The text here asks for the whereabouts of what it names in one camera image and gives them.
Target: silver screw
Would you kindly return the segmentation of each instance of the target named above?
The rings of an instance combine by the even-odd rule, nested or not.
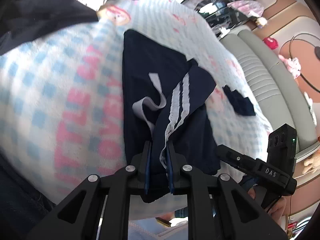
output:
[[[88,181],[90,181],[90,182],[95,182],[95,181],[97,181],[97,179],[98,179],[98,176],[95,174],[92,174],[88,177]]]
[[[125,170],[126,170],[126,171],[129,171],[129,172],[132,172],[132,171],[134,171],[135,169],[136,169],[136,167],[133,166],[133,165],[126,166],[126,168],[125,168]]]
[[[192,170],[192,166],[191,165],[183,165],[183,167],[182,167],[182,169],[184,170],[184,171],[191,171]]]
[[[220,178],[224,181],[228,181],[230,179],[230,176],[228,174],[222,173],[220,175]]]

